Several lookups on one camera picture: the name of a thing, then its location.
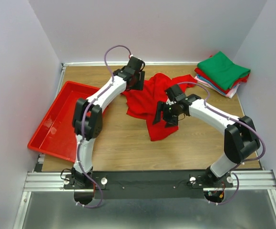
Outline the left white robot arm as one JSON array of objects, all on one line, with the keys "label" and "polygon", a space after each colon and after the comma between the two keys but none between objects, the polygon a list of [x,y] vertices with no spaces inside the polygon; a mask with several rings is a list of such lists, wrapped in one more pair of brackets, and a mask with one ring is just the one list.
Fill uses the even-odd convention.
[{"label": "left white robot arm", "polygon": [[144,67],[143,60],[131,55],[128,63],[115,70],[109,81],[96,93],[77,100],[72,119],[77,146],[71,173],[78,187],[87,188],[92,184],[94,188],[101,189],[100,183],[92,178],[92,154],[95,140],[103,128],[103,112],[126,90],[143,89]]}]

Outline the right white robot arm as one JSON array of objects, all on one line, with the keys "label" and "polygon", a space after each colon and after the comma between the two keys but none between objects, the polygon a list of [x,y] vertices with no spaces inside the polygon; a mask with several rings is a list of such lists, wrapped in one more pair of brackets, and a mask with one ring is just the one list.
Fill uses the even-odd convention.
[{"label": "right white robot arm", "polygon": [[165,90],[167,102],[158,101],[154,124],[165,121],[165,127],[178,126],[179,116],[198,118],[214,127],[224,136],[223,154],[212,163],[193,184],[215,187],[230,171],[247,161],[261,146],[261,138],[248,116],[237,117],[209,105],[195,94],[186,95],[175,84]]}]

